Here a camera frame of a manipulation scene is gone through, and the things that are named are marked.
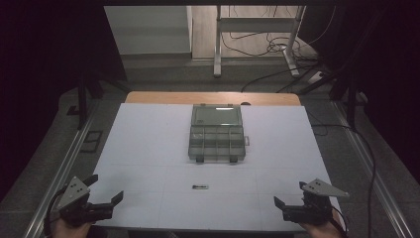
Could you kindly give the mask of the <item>black rectangular floor frame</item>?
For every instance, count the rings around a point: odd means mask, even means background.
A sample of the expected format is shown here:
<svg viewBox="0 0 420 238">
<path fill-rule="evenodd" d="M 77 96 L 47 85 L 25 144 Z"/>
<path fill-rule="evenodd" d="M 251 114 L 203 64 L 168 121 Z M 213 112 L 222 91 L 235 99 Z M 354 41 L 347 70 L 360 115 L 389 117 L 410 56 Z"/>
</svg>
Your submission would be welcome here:
<svg viewBox="0 0 420 238">
<path fill-rule="evenodd" d="M 88 154 L 96 153 L 99 148 L 102 135 L 102 131 L 88 131 L 83 140 L 80 152 Z"/>
</svg>

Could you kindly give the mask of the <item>grey metal desk frame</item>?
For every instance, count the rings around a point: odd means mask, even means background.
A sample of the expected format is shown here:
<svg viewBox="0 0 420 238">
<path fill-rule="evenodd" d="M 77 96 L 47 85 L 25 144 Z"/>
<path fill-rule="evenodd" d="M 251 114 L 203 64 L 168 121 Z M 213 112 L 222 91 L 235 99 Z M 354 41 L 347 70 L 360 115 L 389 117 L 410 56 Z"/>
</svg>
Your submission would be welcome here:
<svg viewBox="0 0 420 238">
<path fill-rule="evenodd" d="M 214 50 L 214 69 L 215 77 L 221 76 L 222 55 L 221 55 L 221 37 L 223 33 L 289 33 L 288 43 L 282 47 L 284 59 L 291 71 L 293 77 L 300 75 L 297 64 L 292 57 L 292 47 L 296 40 L 300 27 L 300 22 L 305 7 L 298 6 L 294 18 L 222 18 L 221 6 L 217 6 L 216 17 L 216 43 Z"/>
</svg>

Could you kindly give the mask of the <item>wooden table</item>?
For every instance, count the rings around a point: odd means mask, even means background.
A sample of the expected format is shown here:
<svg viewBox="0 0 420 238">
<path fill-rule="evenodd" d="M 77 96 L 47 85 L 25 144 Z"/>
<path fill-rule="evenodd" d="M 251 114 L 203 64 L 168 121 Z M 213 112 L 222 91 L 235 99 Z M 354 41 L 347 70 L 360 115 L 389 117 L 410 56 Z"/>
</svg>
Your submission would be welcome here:
<svg viewBox="0 0 420 238">
<path fill-rule="evenodd" d="M 301 102 L 293 93 L 252 93 L 252 92 L 165 92 L 132 91 L 126 103 L 147 104 L 242 104 L 257 106 L 300 106 Z"/>
</svg>

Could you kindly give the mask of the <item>aluminium floor rail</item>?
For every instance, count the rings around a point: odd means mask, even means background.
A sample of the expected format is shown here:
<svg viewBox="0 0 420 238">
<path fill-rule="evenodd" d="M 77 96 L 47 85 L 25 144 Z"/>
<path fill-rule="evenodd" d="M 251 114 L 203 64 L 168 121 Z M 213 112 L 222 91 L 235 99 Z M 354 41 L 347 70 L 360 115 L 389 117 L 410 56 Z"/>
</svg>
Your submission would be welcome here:
<svg viewBox="0 0 420 238">
<path fill-rule="evenodd" d="M 49 186 L 46 190 L 45 195 L 43 196 L 38 208 L 33 215 L 28 228 L 26 229 L 22 238 L 41 238 L 43 237 L 44 230 L 44 218 L 48 213 L 48 207 L 55 193 L 64 185 L 66 179 L 69 175 L 69 172 L 74 164 L 74 161 L 77 157 L 77 154 L 80 151 L 80 148 L 83 144 L 83 141 L 87 135 L 87 132 L 90 129 L 93 118 L 95 117 L 97 108 L 100 104 L 99 99 L 93 99 L 90 102 L 90 105 L 87 109 L 87 116 L 84 124 L 79 130 L 76 131 L 75 136 L 72 139 L 72 142 L 67 150 L 65 156 L 63 157 L 59 167 L 54 174 L 52 181 L 49 183 Z"/>
<path fill-rule="evenodd" d="M 363 137 L 355 129 L 352 129 L 347 122 L 347 114 L 345 107 L 339 102 L 332 102 L 332 107 L 335 109 L 340 124 L 345 127 L 346 133 L 350 140 L 350 144 L 354 147 L 361 161 L 361 164 L 366 171 L 366 174 L 371 178 L 371 188 L 375 192 L 379 202 L 381 203 L 385 214 L 387 215 L 394 231 L 398 238 L 414 238 L 414 233 L 411 230 L 407 219 L 402 213 L 396 199 L 391 194 L 384 180 L 376 169 L 373 153 L 371 148 Z"/>
</svg>

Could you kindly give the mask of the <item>white cabinet panel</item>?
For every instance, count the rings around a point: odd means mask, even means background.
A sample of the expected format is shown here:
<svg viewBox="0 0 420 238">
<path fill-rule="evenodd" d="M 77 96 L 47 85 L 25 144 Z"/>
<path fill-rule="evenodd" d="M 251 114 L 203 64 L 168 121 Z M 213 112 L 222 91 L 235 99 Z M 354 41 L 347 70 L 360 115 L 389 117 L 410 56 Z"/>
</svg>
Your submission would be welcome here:
<svg viewBox="0 0 420 238">
<path fill-rule="evenodd" d="M 189 54 L 190 6 L 105 6 L 121 55 Z"/>
</svg>

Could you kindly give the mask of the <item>white table mat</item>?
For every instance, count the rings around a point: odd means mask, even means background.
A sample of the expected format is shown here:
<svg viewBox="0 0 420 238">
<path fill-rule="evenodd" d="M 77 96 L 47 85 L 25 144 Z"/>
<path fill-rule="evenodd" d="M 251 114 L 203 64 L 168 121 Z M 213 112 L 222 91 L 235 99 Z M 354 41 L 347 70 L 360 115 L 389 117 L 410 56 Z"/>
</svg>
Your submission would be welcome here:
<svg viewBox="0 0 420 238">
<path fill-rule="evenodd" d="M 282 218 L 276 196 L 300 204 L 300 181 L 328 181 L 302 106 L 245 106 L 250 143 L 236 165 L 199 165 L 188 157 L 189 105 L 124 103 L 105 143 L 93 202 L 123 191 L 110 227 L 213 231 L 299 231 Z M 208 189 L 192 189 L 207 184 Z"/>
</svg>

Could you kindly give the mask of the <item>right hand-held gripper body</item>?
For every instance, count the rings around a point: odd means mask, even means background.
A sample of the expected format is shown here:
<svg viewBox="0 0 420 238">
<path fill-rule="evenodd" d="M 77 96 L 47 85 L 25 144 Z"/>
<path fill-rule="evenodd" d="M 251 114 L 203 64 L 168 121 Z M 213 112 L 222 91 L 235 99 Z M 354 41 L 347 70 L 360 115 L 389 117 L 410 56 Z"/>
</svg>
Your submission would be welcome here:
<svg viewBox="0 0 420 238">
<path fill-rule="evenodd" d="M 333 205 L 330 196 L 349 197 L 350 195 L 319 178 L 307 183 L 303 190 L 303 204 L 286 205 L 282 211 L 283 220 L 294 223 L 322 225 L 333 218 Z"/>
</svg>

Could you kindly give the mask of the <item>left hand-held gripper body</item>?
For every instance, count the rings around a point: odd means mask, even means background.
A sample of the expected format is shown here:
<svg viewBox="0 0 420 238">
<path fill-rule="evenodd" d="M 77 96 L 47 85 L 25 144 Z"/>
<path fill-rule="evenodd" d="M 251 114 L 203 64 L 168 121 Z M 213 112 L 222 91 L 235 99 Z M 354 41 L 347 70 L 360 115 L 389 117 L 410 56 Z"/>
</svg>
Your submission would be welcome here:
<svg viewBox="0 0 420 238">
<path fill-rule="evenodd" d="M 89 186 L 86 186 L 80 178 L 73 177 L 58 202 L 59 217 L 73 227 L 110 219 L 113 214 L 113 205 L 111 203 L 90 203 L 89 195 Z"/>
</svg>

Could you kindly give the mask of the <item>clear plastic compartment box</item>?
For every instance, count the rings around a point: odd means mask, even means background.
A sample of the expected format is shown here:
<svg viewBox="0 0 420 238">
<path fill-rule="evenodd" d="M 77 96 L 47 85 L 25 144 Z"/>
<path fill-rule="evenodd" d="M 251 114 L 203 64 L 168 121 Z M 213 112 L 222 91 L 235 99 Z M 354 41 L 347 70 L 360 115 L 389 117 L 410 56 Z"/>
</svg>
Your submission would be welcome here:
<svg viewBox="0 0 420 238">
<path fill-rule="evenodd" d="M 236 164 L 246 156 L 240 105 L 194 104 L 189 133 L 189 159 L 197 164 Z"/>
</svg>

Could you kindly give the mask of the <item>white power strip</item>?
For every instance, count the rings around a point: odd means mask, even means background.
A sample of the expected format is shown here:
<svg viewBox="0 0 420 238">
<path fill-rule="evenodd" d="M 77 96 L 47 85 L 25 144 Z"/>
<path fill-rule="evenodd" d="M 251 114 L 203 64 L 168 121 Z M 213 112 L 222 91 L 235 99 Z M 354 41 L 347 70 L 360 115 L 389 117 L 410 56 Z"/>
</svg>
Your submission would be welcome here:
<svg viewBox="0 0 420 238">
<path fill-rule="evenodd" d="M 314 75 L 312 75 L 309 79 L 308 82 L 310 84 L 315 83 L 317 81 L 319 81 L 323 76 L 325 76 L 325 73 L 322 71 L 317 71 Z"/>
</svg>

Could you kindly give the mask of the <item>person's right hand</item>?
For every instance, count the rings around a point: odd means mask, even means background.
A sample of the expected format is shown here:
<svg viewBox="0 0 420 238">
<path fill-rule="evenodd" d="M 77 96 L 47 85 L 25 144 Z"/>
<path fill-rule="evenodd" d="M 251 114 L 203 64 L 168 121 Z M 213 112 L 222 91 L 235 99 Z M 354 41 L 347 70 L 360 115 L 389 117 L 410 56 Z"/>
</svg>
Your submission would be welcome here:
<svg viewBox="0 0 420 238">
<path fill-rule="evenodd" d="M 343 238 L 340 231 L 330 222 L 322 225 L 300 223 L 300 226 L 310 235 L 311 238 Z"/>
</svg>

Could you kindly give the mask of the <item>person's left hand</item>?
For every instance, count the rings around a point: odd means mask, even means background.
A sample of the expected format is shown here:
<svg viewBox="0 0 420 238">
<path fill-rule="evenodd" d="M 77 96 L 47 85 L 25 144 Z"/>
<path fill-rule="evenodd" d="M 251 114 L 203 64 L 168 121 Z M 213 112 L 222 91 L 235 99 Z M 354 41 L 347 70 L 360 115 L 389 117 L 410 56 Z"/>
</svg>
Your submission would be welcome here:
<svg viewBox="0 0 420 238">
<path fill-rule="evenodd" d="M 79 227 L 72 227 L 64 220 L 59 219 L 55 224 L 52 238 L 87 238 L 91 224 L 85 223 Z"/>
</svg>

